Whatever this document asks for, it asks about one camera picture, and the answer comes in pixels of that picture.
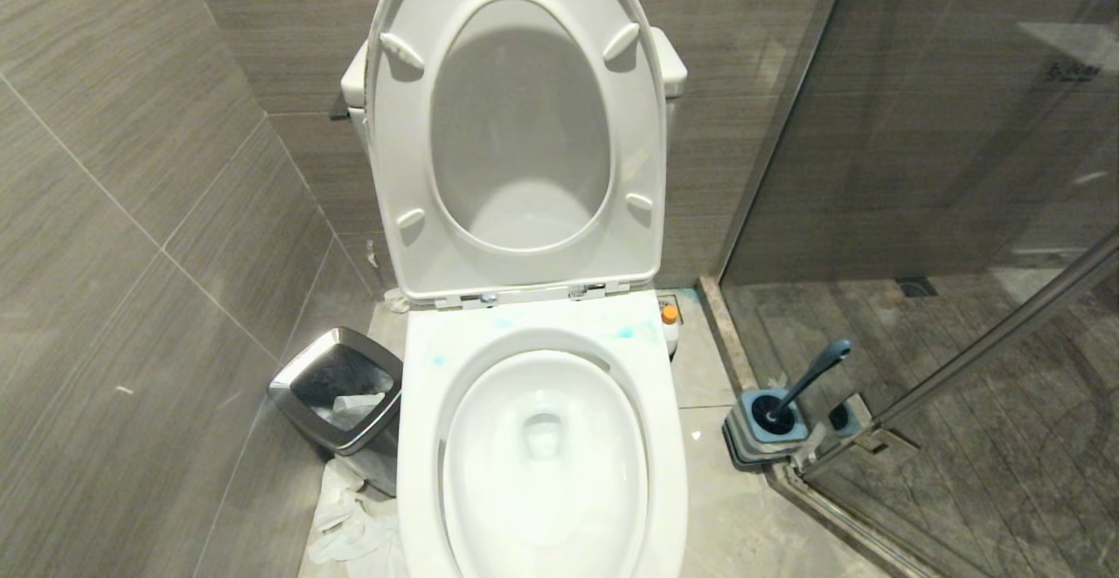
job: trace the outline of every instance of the shower enclosure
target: shower enclosure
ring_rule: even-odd
[[[949,576],[1119,576],[1116,0],[820,0],[720,287],[794,472]]]

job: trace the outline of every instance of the toilet tank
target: toilet tank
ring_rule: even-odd
[[[665,87],[665,132],[668,136],[668,148],[673,146],[673,131],[676,127],[677,97],[684,95],[684,85],[688,78],[688,69],[684,67],[684,60],[676,53],[676,48],[665,36],[664,31],[652,28],[652,42],[657,49],[657,60],[660,65],[660,79]],[[361,146],[368,152],[368,131],[365,125],[365,78],[366,78],[366,54],[369,50],[369,41],[361,42],[357,54],[350,61],[349,67],[342,75],[342,96],[349,110],[350,123],[354,131],[361,140]]]

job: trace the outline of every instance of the toilet lid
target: toilet lid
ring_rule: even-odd
[[[380,0],[366,108],[412,299],[659,267],[664,87],[638,0]]]
[[[459,404],[442,466],[464,578],[632,575],[645,449],[628,399],[590,360],[527,351],[489,368]]]

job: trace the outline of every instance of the toilet bowl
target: toilet bowl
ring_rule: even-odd
[[[408,314],[412,576],[677,577],[649,283],[686,70],[638,0],[380,0],[342,79]]]

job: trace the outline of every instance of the floor drain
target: floor drain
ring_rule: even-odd
[[[909,278],[894,279],[906,299],[924,299],[928,295],[937,294],[937,288],[932,287],[924,276],[909,276]]]

